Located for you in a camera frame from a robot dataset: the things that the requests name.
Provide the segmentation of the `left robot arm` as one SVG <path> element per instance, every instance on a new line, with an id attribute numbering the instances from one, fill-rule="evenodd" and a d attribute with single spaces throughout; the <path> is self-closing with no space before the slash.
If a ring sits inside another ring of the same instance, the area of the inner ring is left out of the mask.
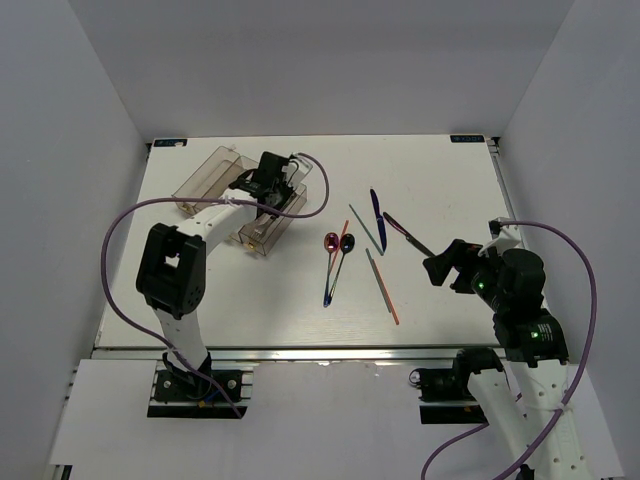
<path id="1" fill-rule="evenodd" d="M 163 361 L 188 398 L 202 398 L 211 387 L 211 358 L 196 313 L 208 255 L 242 230 L 262 235 L 297 214 L 294 203 L 312 168 L 299 156 L 264 152 L 249 167 L 225 160 L 210 172 L 198 169 L 177 192 L 187 218 L 150 229 L 135 286 L 160 322 L 170 344 Z"/>

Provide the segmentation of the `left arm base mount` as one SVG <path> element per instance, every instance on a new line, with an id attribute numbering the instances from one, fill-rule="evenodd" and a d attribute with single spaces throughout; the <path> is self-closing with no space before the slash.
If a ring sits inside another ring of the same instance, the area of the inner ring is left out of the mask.
<path id="1" fill-rule="evenodd" d="M 211 376 L 235 407 L 210 382 L 191 385 L 158 362 L 149 395 L 147 417 L 191 420 L 243 418 L 252 396 L 253 371 L 249 368 L 214 368 Z"/>

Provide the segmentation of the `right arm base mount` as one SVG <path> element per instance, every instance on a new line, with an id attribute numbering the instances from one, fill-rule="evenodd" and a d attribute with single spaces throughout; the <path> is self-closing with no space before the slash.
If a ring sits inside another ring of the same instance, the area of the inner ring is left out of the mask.
<path id="1" fill-rule="evenodd" d="M 419 395 L 423 425 L 480 425 L 487 419 L 479 403 L 455 379 L 452 368 L 416 368 L 408 377 Z"/>

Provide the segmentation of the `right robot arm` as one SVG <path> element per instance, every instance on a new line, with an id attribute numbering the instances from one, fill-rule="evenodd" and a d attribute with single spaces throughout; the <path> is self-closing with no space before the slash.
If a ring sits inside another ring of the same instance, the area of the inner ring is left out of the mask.
<path id="1" fill-rule="evenodd" d="M 504 442 L 509 479 L 591 479 L 570 406 L 569 354 L 559 321 L 543 306 L 544 263 L 519 247 L 483 247 L 456 239 L 424 260 L 431 283 L 477 295 L 493 313 L 505 356 L 491 348 L 460 350 L 453 390 L 474 398 Z"/>

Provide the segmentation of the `black spoon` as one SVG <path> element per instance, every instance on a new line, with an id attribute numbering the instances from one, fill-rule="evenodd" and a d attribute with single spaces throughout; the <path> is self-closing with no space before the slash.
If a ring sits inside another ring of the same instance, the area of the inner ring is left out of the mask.
<path id="1" fill-rule="evenodd" d="M 333 296 L 334 296 L 334 293 L 335 293 L 335 290 L 336 290 L 336 287 L 337 287 L 337 283 L 338 283 L 338 279 L 339 279 L 339 276 L 340 276 L 340 273 L 341 273 L 341 270 L 342 270 L 344 259 L 345 259 L 346 255 L 348 253 L 350 253 L 354 249 L 355 243 L 356 243 L 355 237 L 351 233 L 346 233 L 346 235 L 344 235 L 342 237 L 342 240 L 340 242 L 340 252 L 341 252 L 340 262 L 338 264 L 338 269 L 337 269 L 337 272 L 336 272 L 336 274 L 334 276 L 334 279 L 333 279 L 333 282 L 331 284 L 331 287 L 329 288 L 329 305 L 332 302 L 332 299 L 333 299 Z"/>

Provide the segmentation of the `rainbow iridescent spoon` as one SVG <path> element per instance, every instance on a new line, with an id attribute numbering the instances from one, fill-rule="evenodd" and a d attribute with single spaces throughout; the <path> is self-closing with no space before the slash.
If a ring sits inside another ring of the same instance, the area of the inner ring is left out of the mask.
<path id="1" fill-rule="evenodd" d="M 339 250 L 340 238 L 335 232 L 329 232 L 324 237 L 324 248 L 328 253 L 328 262 L 325 279 L 325 289 L 323 295 L 323 306 L 329 305 L 329 280 L 332 268 L 333 255 Z"/>

